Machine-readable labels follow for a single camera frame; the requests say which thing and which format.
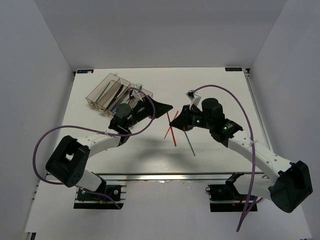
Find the orange chopstick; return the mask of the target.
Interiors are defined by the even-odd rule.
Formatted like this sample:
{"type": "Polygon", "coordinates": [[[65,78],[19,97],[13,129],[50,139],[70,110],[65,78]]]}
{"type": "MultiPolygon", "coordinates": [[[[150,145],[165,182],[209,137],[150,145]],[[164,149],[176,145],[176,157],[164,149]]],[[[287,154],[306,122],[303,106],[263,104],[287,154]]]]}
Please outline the orange chopstick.
{"type": "MultiPolygon", "coordinates": [[[[167,113],[167,118],[168,118],[168,122],[170,124],[170,116],[169,116],[169,113],[167,113]]],[[[172,140],[173,140],[173,144],[175,147],[177,147],[177,142],[176,142],[176,138],[175,138],[175,135],[174,135],[174,131],[172,129],[172,127],[169,125],[169,129],[170,129],[170,132],[171,132],[171,136],[172,136],[172,140]]]]}
{"type": "MultiPolygon", "coordinates": [[[[174,119],[177,117],[179,111],[177,110],[175,115],[174,115],[174,119]]],[[[168,119],[168,122],[170,123],[170,115],[169,113],[166,114],[167,115],[167,119],[168,119]]],[[[166,134],[164,135],[164,139],[168,136],[169,132],[171,132],[171,135],[172,135],[172,138],[174,139],[175,138],[175,135],[174,135],[174,132],[173,132],[173,129],[171,126],[168,127],[168,130],[166,131],[166,134]]]]}

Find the teal chopstick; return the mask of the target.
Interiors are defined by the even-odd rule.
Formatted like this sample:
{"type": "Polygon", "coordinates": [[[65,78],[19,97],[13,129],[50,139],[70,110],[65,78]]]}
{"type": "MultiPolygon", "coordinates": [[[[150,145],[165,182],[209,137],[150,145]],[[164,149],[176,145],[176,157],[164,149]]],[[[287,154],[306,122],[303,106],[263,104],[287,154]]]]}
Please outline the teal chopstick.
{"type": "Polygon", "coordinates": [[[190,139],[189,139],[188,134],[187,134],[186,131],[184,131],[184,135],[185,135],[186,140],[187,140],[187,142],[188,142],[188,145],[189,145],[189,147],[190,147],[190,149],[191,149],[191,151],[192,151],[192,154],[193,154],[193,156],[195,157],[196,154],[195,154],[194,148],[193,148],[193,146],[192,146],[192,144],[191,144],[191,141],[190,141],[190,139]]]}
{"type": "Polygon", "coordinates": [[[100,95],[97,97],[95,103],[98,103],[98,101],[99,101],[99,100],[101,99],[101,97],[103,96],[104,92],[105,92],[105,91],[107,90],[107,88],[109,87],[110,83],[111,83],[111,82],[109,82],[109,83],[105,86],[105,88],[102,90],[102,92],[100,93],[100,95]]]}

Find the black iridescent knife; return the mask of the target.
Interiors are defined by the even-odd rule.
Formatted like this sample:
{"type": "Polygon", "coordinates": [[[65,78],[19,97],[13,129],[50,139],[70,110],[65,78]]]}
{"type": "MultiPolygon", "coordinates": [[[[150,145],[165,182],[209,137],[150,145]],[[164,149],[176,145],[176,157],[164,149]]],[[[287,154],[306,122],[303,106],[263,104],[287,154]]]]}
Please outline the black iridescent knife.
{"type": "Polygon", "coordinates": [[[107,109],[110,108],[112,106],[112,104],[117,100],[117,98],[118,98],[119,94],[122,92],[123,88],[124,88],[124,85],[121,84],[121,86],[119,87],[119,89],[117,90],[115,95],[113,96],[112,100],[110,101],[110,103],[106,107],[107,109]]]}

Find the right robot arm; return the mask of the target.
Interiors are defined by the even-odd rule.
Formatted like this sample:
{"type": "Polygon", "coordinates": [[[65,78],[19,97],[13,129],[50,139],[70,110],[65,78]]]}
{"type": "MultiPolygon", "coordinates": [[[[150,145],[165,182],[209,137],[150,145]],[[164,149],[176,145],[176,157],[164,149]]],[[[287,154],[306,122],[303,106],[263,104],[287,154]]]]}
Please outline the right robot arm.
{"type": "Polygon", "coordinates": [[[225,117],[217,99],[206,98],[201,106],[184,105],[169,125],[185,132],[194,127],[207,129],[215,141],[255,163],[267,178],[254,179],[254,196],[291,213],[313,193],[310,171],[304,162],[292,162],[253,142],[239,124],[225,117]]]}

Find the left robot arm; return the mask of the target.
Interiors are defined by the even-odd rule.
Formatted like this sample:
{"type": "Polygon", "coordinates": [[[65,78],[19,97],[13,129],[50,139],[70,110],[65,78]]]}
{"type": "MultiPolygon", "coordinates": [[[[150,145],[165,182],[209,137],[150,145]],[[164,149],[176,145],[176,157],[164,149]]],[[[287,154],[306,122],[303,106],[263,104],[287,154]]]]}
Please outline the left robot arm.
{"type": "Polygon", "coordinates": [[[86,170],[90,157],[111,148],[117,148],[129,139],[130,128],[146,118],[157,119],[173,109],[172,105],[144,97],[135,107],[121,103],[110,120],[109,133],[95,134],[85,138],[66,135],[59,142],[45,169],[68,188],[77,186],[85,189],[90,196],[99,200],[105,196],[106,181],[97,174],[86,170]]]}

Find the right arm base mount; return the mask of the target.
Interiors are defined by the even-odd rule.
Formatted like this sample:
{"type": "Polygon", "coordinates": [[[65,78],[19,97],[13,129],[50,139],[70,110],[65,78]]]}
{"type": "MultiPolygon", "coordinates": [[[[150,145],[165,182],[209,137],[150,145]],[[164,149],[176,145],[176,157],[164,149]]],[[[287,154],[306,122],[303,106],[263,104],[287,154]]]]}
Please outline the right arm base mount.
{"type": "Polygon", "coordinates": [[[211,184],[205,188],[211,213],[240,213],[244,210],[246,194],[232,193],[225,184],[211,184]]]}

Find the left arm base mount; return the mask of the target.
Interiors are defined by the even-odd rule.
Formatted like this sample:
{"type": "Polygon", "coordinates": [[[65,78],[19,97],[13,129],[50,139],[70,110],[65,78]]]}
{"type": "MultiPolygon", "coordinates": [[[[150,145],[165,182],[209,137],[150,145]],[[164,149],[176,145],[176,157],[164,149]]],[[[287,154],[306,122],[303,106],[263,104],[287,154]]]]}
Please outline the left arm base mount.
{"type": "Polygon", "coordinates": [[[74,209],[82,210],[121,210],[127,193],[126,185],[107,185],[103,193],[93,194],[77,188],[74,198],[74,209]]]}

